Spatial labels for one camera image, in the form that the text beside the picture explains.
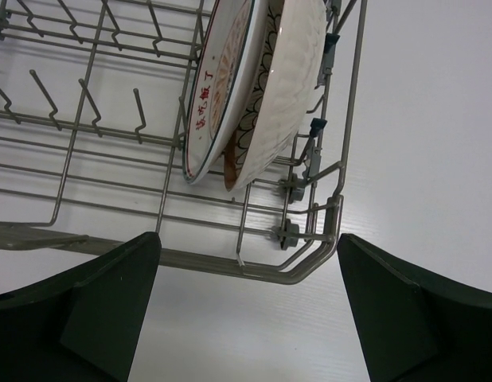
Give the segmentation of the green rimmed sunburst plate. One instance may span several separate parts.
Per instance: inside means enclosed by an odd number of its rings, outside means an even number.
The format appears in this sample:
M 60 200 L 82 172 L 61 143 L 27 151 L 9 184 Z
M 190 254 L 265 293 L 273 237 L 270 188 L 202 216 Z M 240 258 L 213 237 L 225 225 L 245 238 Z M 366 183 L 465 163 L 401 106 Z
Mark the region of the green rimmed sunburst plate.
M 216 1 L 191 95 L 183 173 L 199 182 L 237 128 L 264 49 L 268 1 Z

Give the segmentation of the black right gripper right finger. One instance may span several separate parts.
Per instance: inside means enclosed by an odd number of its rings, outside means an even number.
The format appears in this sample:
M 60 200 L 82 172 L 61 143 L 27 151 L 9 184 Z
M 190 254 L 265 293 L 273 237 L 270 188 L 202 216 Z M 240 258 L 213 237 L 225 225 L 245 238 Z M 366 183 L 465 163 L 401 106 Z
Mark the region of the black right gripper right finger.
M 492 293 L 353 234 L 338 260 L 371 381 L 492 381 Z

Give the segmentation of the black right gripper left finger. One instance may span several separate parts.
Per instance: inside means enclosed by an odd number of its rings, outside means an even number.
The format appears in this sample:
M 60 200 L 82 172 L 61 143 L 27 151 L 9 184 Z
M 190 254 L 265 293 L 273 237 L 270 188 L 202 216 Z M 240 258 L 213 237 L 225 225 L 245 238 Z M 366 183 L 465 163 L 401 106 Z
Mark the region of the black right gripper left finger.
M 145 232 L 0 294 L 0 381 L 126 381 L 162 245 Z

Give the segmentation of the orange rimmed floral plate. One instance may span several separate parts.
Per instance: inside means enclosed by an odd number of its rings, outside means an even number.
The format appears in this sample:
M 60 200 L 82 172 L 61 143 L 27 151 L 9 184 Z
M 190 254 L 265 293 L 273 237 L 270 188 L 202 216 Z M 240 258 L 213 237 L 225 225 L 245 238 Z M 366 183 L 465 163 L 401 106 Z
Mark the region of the orange rimmed floral plate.
M 252 93 L 225 147 L 227 190 L 254 181 L 293 141 L 317 82 L 325 39 L 323 1 L 269 2 Z

